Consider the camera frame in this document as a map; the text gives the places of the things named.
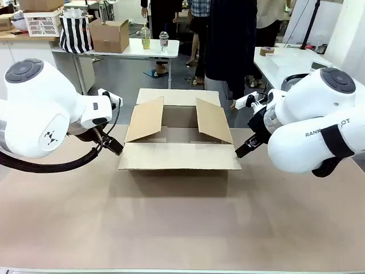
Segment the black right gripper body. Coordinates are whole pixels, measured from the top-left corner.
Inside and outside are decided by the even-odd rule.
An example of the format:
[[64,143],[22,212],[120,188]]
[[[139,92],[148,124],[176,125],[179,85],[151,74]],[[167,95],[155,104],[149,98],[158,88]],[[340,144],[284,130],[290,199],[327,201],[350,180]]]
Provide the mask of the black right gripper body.
[[259,110],[249,120],[248,126],[254,132],[253,140],[257,143],[267,143],[271,137],[271,133],[265,126],[264,115],[266,113],[266,107]]

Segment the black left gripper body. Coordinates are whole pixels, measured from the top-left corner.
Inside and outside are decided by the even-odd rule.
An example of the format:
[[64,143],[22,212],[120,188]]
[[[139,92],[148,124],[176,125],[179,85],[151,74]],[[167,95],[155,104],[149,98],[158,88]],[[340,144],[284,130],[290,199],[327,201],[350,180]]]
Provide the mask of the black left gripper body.
[[95,142],[99,143],[102,138],[106,135],[103,130],[108,123],[99,124],[93,128],[84,128],[80,123],[72,123],[69,125],[67,135],[76,136],[79,140],[83,142]]

